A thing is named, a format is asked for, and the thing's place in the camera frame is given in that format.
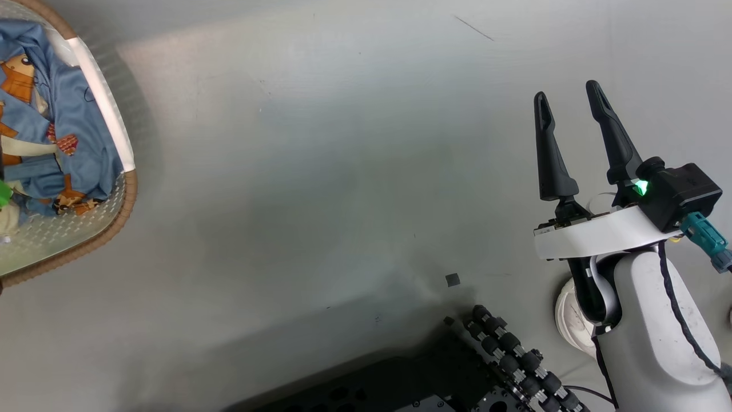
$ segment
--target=small black square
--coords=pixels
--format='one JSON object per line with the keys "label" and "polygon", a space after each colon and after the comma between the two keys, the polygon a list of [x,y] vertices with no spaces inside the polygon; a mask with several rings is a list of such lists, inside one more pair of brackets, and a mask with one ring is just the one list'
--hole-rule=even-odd
{"label": "small black square", "polygon": [[447,287],[458,286],[460,284],[460,277],[458,277],[457,273],[445,276],[445,280],[447,280]]}

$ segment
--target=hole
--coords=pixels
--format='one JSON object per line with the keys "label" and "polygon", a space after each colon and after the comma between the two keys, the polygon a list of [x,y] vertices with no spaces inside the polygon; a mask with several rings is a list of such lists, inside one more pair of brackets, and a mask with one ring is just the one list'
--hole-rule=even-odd
{"label": "hole", "polygon": [[366,391],[363,389],[359,389],[358,391],[356,391],[356,400],[365,401]]}
{"label": "hole", "polygon": [[344,388],[343,386],[333,389],[330,391],[330,394],[328,397],[330,400],[343,400],[348,396],[348,388]]}
{"label": "hole", "polygon": [[356,407],[352,403],[346,403],[338,407],[335,412],[356,412]]}
{"label": "hole", "polygon": [[506,412],[508,411],[508,405],[504,401],[499,401],[490,406],[488,412]]}

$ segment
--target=green led light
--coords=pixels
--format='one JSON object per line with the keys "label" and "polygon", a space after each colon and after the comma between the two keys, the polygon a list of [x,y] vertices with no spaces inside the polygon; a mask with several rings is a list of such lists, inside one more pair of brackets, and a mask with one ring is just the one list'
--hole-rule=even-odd
{"label": "green led light", "polygon": [[637,191],[641,196],[645,196],[648,191],[648,182],[645,180],[635,182],[635,191]]}

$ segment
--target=scratch mark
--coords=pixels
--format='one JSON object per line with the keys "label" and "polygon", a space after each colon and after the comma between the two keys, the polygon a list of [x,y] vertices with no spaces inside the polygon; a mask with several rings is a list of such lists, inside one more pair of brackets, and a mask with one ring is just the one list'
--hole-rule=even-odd
{"label": "scratch mark", "polygon": [[476,29],[475,27],[471,26],[470,23],[468,23],[467,21],[463,20],[462,18],[459,18],[456,15],[452,15],[452,17],[457,18],[459,21],[462,21],[463,24],[465,24],[467,27],[470,27],[471,29],[475,30],[476,32],[479,32],[486,39],[489,39],[490,41],[495,42],[495,40],[491,39],[490,36],[488,36],[486,33],[483,33],[480,30]]}

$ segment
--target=green object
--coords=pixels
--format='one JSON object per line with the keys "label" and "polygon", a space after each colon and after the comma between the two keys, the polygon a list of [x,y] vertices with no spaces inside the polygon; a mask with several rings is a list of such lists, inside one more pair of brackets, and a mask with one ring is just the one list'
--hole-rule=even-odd
{"label": "green object", "polygon": [[634,189],[635,189],[635,191],[638,192],[638,194],[643,196],[648,191],[648,182],[645,180],[639,180],[639,181],[635,182]]}
{"label": "green object", "polygon": [[0,208],[7,206],[10,203],[12,197],[12,189],[6,185],[5,182],[0,180]]}

